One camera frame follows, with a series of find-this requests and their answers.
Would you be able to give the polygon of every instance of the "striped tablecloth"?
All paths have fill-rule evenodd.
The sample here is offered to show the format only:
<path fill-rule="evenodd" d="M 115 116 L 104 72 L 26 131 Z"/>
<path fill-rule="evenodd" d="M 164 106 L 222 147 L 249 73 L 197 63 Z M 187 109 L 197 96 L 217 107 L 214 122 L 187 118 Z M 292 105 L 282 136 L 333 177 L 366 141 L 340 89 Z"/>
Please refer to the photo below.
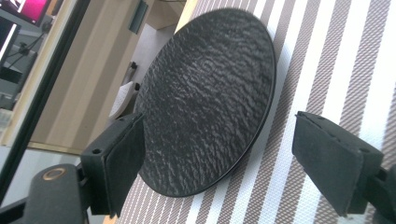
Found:
<path fill-rule="evenodd" d="M 396 1 L 200 0 L 192 19 L 239 7 L 267 26 L 276 94 L 255 146 L 232 175 L 188 198 L 168 198 L 140 177 L 118 223 L 371 223 L 338 217 L 291 154 L 297 111 L 338 123 L 396 163 Z"/>

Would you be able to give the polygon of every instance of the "computer screen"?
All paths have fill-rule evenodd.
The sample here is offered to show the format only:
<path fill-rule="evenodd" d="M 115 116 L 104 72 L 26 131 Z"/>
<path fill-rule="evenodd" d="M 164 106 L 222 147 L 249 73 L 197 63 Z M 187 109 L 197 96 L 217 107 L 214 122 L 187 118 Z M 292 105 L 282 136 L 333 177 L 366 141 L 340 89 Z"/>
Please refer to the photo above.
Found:
<path fill-rule="evenodd" d="M 0 17 L 0 71 L 19 30 L 19 25 Z"/>
<path fill-rule="evenodd" d="M 39 26 L 50 0 L 0 0 L 0 8 L 25 21 Z"/>

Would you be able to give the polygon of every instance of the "black plate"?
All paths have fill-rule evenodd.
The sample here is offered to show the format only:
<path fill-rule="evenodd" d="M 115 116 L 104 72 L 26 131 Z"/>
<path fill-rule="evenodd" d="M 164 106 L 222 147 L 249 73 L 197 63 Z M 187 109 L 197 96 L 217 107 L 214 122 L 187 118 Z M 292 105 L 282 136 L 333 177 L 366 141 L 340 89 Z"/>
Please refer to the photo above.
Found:
<path fill-rule="evenodd" d="M 145 115 L 143 180 L 171 197 L 220 181 L 260 133 L 275 84 L 272 41 L 253 15 L 221 9 L 188 23 L 160 51 L 136 99 Z"/>

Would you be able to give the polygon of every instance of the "black pole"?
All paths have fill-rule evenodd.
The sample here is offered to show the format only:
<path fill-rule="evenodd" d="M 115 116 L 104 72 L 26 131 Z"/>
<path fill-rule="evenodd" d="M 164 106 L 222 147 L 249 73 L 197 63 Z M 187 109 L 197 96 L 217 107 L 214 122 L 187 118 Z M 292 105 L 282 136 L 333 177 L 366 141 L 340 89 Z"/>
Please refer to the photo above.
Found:
<path fill-rule="evenodd" d="M 41 80 L 33 102 L 29 107 L 21 129 L 17 134 L 15 142 L 7 156 L 6 163 L 0 173 L 0 204 L 3 203 L 3 200 L 6 197 L 8 188 L 17 172 L 23 154 L 35 130 L 35 126 L 37 125 L 50 97 L 50 92 L 52 91 L 59 72 L 61 71 L 67 52 L 73 43 L 78 27 L 81 24 L 89 3 L 90 0 L 80 0 L 76 3 L 53 56 L 49 61 L 49 66 Z"/>

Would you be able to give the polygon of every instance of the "round black plate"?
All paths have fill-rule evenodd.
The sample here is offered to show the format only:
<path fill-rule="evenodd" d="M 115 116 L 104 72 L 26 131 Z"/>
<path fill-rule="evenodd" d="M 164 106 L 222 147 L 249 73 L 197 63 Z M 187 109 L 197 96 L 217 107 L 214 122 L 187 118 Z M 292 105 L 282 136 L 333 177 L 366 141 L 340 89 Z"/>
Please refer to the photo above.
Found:
<path fill-rule="evenodd" d="M 271 38 L 253 15 L 221 9 L 188 23 L 158 54 L 136 99 L 145 115 L 143 180 L 172 197 L 217 183 L 256 140 L 275 84 Z"/>

